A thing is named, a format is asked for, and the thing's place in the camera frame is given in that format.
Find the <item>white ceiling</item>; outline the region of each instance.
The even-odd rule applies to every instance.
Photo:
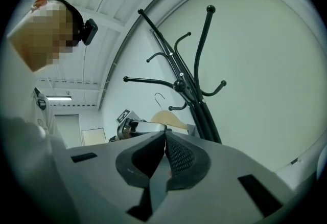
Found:
[[[35,0],[21,0],[8,29],[29,10]],[[54,109],[98,109],[108,71],[125,34],[125,24],[143,0],[67,0],[82,14],[84,22],[93,18],[99,30],[92,43],[80,42],[72,53],[37,73],[37,87],[45,95],[70,95],[72,101],[52,102]]]

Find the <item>hanger hook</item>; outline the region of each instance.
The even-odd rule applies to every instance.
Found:
[[[161,105],[159,104],[159,102],[157,101],[157,98],[156,98],[156,95],[157,95],[157,94],[161,95],[164,99],[166,99],[166,98],[165,98],[161,93],[159,93],[159,92],[157,92],[156,94],[154,94],[154,99],[155,99],[155,101],[158,103],[160,109],[162,110],[162,107],[161,107]]]

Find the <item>fluorescent light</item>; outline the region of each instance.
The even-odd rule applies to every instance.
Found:
[[[71,96],[47,96],[48,100],[62,101],[62,100],[72,100]]]

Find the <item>black metal coat rack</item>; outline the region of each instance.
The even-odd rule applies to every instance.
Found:
[[[146,20],[146,22],[151,26],[153,31],[157,34],[158,38],[160,39],[163,45],[163,50],[165,52],[165,53],[163,52],[155,53],[153,56],[147,59],[147,62],[150,62],[156,56],[163,56],[171,65],[177,80],[173,84],[171,84],[163,80],[124,77],[124,81],[160,84],[170,87],[174,91],[178,92],[185,100],[185,104],[182,107],[170,106],[169,110],[182,110],[186,108],[186,106],[189,106],[201,138],[205,140],[221,143],[216,125],[214,123],[214,120],[211,116],[211,113],[208,109],[208,106],[203,96],[207,96],[207,97],[214,96],[223,87],[225,87],[227,83],[225,80],[221,81],[219,86],[212,93],[207,93],[202,91],[199,83],[200,57],[209,31],[211,20],[216,9],[214,6],[210,5],[207,7],[206,11],[207,14],[206,14],[202,34],[200,37],[198,49],[195,56],[194,77],[193,77],[190,69],[184,62],[182,56],[179,54],[177,49],[178,43],[181,42],[186,37],[190,36],[191,33],[187,32],[185,35],[181,36],[175,42],[174,49],[172,49],[169,43],[165,40],[164,36],[159,32],[158,28],[152,23],[152,21],[145,14],[144,10],[139,9],[138,13]]]

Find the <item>room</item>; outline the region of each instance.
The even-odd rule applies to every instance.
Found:
[[[34,1],[20,1],[7,33]],[[165,46],[138,9],[171,46],[191,33],[178,50],[193,73],[206,8],[213,5],[199,80],[206,92],[227,82],[217,95],[203,97],[221,143],[275,173],[293,194],[316,182],[327,145],[327,31],[311,0],[66,1],[84,22],[91,18],[98,26],[90,45],[80,41],[35,72],[35,87],[47,96],[66,149],[110,145],[126,110],[150,122],[170,106],[183,106],[182,95],[164,85],[124,81],[176,80],[165,58],[147,61]],[[196,125],[189,106],[172,113],[184,125]],[[165,183],[169,175],[162,175],[153,177]],[[156,192],[153,209],[165,198],[164,185]]]

